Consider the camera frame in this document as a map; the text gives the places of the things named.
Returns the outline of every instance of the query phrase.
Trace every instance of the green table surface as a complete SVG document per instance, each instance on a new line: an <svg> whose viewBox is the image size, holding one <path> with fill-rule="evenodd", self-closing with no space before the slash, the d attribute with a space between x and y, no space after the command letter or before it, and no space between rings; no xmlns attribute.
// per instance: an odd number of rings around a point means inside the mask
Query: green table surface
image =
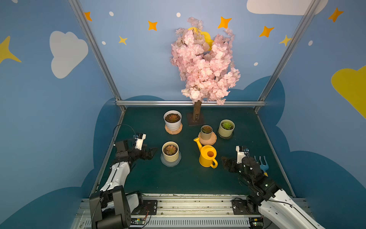
<svg viewBox="0 0 366 229"><path fill-rule="evenodd" d="M177 110L182 114L183 129L177 135L165 131L163 115L169 110ZM126 192L140 191L142 193L181 193L181 194L243 194L249 195L250 189L239 183L239 176L224 170L221 157L236 159L235 147L244 145L249 149L250 156L266 156L270 178L277 182L287 193L290 189L281 173L272 150L262 131L257 115L252 108L202 107L205 122L210 125L217 141L213 147L217 151L216 169L200 165L199 149L193 141L200 132L201 126L188 126L186 114L192 112L192 107L129 107L123 118L123 124L130 125L135 132L146 134L144 144L149 148L157 147L152 160L137 160L127 176L124 189ZM222 139L217 134L220 121L229 119L235 123L234 135L231 139ZM122 125L116 141L133 137L133 131ZM165 166L161 160L161 148L167 141L179 145L182 159L174 167ZM107 181L109 166L115 157L115 148L103 173L99 188Z"/></svg>

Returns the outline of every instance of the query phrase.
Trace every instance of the white flower pot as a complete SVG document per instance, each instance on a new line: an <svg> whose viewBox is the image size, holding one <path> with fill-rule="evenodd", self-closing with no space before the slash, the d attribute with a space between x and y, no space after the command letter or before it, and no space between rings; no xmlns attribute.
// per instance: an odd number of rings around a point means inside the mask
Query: white flower pot
<svg viewBox="0 0 366 229"><path fill-rule="evenodd" d="M229 122L234 128L233 129L231 129L231 130L226 130L226 129L224 129L222 126L221 126L221 123L223 123L223 122ZM219 125L219 130L218 130L218 133L219 133L219 135L221 135L221 136L223 136L223 137L229 137L231 134L232 134L232 132L233 132L233 130L235 129L235 124L234 124L234 122L233 121L231 121L231 120L228 120L228 119L224 119L224 120L222 120L221 122L220 122L220 125Z"/></svg>
<svg viewBox="0 0 366 229"><path fill-rule="evenodd" d="M200 138L200 139L202 139L202 140L209 140L209 139L211 138L212 131L211 131L211 133L209 133L209 134L205 134L204 132L202 132L202 128L203 128L204 126L209 126L209 125L203 125L203 126L201 127L201 133L199 134L199 138Z"/></svg>
<svg viewBox="0 0 366 229"><path fill-rule="evenodd" d="M164 148L167 146L167 145L174 145L175 147L177 147L178 151L174 154L174 155L166 155L164 153ZM174 162L178 159L179 157L179 146L177 143L175 143L174 141L168 141L167 143L165 143L163 145L163 147L161 148L161 150L163 151L163 156L164 156L164 159L168 162Z"/></svg>
<svg viewBox="0 0 366 229"><path fill-rule="evenodd" d="M178 122L174 122L174 123L170 123L170 122L167 122L165 121L165 117L168 115L168 114L178 114L180 116L180 120ZM164 122L165 122L165 125L167 125L167 128L170 130L170 131L176 131L180 128L180 123L182 122L182 114L179 112L179 111L168 111L164 114Z"/></svg>

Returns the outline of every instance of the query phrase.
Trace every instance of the painted cloud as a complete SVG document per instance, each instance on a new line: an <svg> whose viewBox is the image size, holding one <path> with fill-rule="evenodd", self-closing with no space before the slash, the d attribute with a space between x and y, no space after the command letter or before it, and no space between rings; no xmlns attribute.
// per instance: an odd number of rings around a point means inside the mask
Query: painted cloud
<svg viewBox="0 0 366 229"><path fill-rule="evenodd" d="M72 32L52 32L49 46L54 56L51 69L59 79L65 78L88 54L87 43Z"/></svg>
<svg viewBox="0 0 366 229"><path fill-rule="evenodd" d="M247 9L254 14L304 15L311 0L248 0ZM321 0L315 13L319 13L328 3Z"/></svg>

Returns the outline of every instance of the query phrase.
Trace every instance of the garden fork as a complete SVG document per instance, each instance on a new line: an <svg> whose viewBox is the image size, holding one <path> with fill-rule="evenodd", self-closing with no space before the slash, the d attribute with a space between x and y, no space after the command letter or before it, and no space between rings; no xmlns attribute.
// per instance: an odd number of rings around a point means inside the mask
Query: garden fork
<svg viewBox="0 0 366 229"><path fill-rule="evenodd" d="M264 158L264 162L266 164L265 165L263 164L261 156L259 156L259 166L260 166L261 170L263 170L264 175L266 175L268 177L268 174L267 174L266 171L269 169L269 166L268 166L268 163L267 163L267 160L266 160L266 156L263 156L263 158Z"/></svg>

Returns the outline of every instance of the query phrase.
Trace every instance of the watering can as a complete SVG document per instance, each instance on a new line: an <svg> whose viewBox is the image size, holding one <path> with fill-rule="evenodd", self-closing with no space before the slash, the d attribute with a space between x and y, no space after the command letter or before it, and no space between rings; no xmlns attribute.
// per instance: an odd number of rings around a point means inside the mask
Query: watering can
<svg viewBox="0 0 366 229"><path fill-rule="evenodd" d="M193 141L195 141L198 145L199 151L201 152L201 155L199 156L199 163L203 167L217 167L217 161L215 160L215 157L217 155L216 149L213 148L210 145L205 145L202 147L201 142L199 142L199 137L195 138Z"/></svg>

